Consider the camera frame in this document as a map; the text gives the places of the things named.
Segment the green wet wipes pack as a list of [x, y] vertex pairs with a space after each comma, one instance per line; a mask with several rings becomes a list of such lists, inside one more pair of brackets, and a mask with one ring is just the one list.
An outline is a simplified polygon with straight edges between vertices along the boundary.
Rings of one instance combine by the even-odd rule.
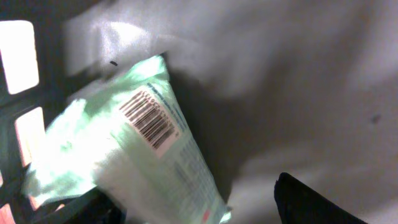
[[162, 55], [72, 101], [48, 126], [23, 191], [42, 203], [97, 188], [129, 219], [221, 224], [231, 210], [193, 138]]

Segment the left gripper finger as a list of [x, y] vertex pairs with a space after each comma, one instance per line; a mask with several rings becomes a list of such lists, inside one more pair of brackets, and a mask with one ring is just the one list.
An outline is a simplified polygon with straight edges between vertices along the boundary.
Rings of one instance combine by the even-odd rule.
[[366, 224], [286, 172], [275, 183], [274, 200], [283, 224]]

